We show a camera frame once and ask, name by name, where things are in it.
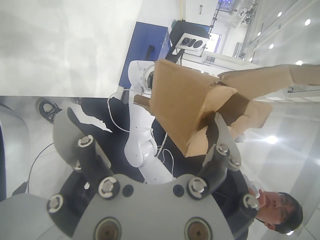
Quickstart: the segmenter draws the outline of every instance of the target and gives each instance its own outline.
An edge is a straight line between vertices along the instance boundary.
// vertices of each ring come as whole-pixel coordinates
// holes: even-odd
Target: black cable
[[[31,171],[32,171],[33,165],[35,164],[36,160],[37,160],[38,157],[41,155],[41,153],[42,153],[43,151],[45,151],[49,146],[51,146],[51,145],[53,145],[53,144],[54,144],[54,143],[51,143],[50,145],[47,145],[47,146],[39,153],[39,155],[37,155],[37,157],[36,157],[35,160],[33,161],[32,165],[31,165],[30,172],[29,172],[29,177],[28,177],[28,187],[27,187],[28,193],[30,193],[30,191],[29,191],[29,183],[30,183],[30,175],[31,175]]]

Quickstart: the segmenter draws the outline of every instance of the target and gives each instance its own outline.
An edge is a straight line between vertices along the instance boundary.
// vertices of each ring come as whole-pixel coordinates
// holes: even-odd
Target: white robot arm
[[[156,157],[158,147],[151,129],[155,117],[134,104],[135,95],[151,95],[154,64],[153,61],[135,60],[129,65],[128,76],[132,85],[129,91],[130,129],[124,153],[130,165],[139,168],[148,184],[161,184],[174,178]]]

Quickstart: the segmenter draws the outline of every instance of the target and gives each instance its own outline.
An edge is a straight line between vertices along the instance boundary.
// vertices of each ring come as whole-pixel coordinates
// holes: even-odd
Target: cardboard flap
[[[184,155],[187,157],[194,157],[199,155],[205,155],[208,150],[208,138],[206,135],[208,127],[204,127],[199,131],[195,132],[194,135],[190,138],[190,143],[188,146],[188,150]]]
[[[205,117],[208,112],[218,111],[236,92],[237,89],[228,86],[215,85],[212,87],[204,100],[201,117]]]
[[[288,88],[293,84],[320,86],[320,65],[277,65],[256,69],[229,71],[219,75],[238,93],[254,98]]]
[[[248,128],[263,127],[271,111],[272,105],[269,103],[250,101],[244,114],[231,124],[232,137],[243,135]]]
[[[187,151],[207,93],[218,80],[165,59],[155,63],[151,112],[182,152]]]

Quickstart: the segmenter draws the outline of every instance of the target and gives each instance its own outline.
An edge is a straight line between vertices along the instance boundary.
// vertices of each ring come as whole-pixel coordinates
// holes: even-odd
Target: glasses
[[[283,219],[283,222],[286,220],[287,217],[287,211],[285,208],[286,205],[286,197],[283,194],[279,194],[280,195],[280,202],[281,202],[281,207],[278,208],[279,210],[279,217],[281,219]]]

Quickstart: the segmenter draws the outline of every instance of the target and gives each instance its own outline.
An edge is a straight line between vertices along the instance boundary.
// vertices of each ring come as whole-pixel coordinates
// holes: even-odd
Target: metal plate
[[[181,185],[185,191],[193,175],[183,175],[176,180],[148,185],[136,182],[127,176],[117,174],[120,191],[125,185],[132,185],[130,197],[122,193],[113,200],[104,200],[96,195],[83,214],[73,235],[74,240],[94,238],[95,228],[106,217],[114,217],[121,224],[121,240],[184,240],[185,226],[191,218],[199,217],[211,228],[212,239],[233,239],[230,228],[220,208],[209,196],[201,201],[193,200],[185,193],[176,197],[173,187]]]

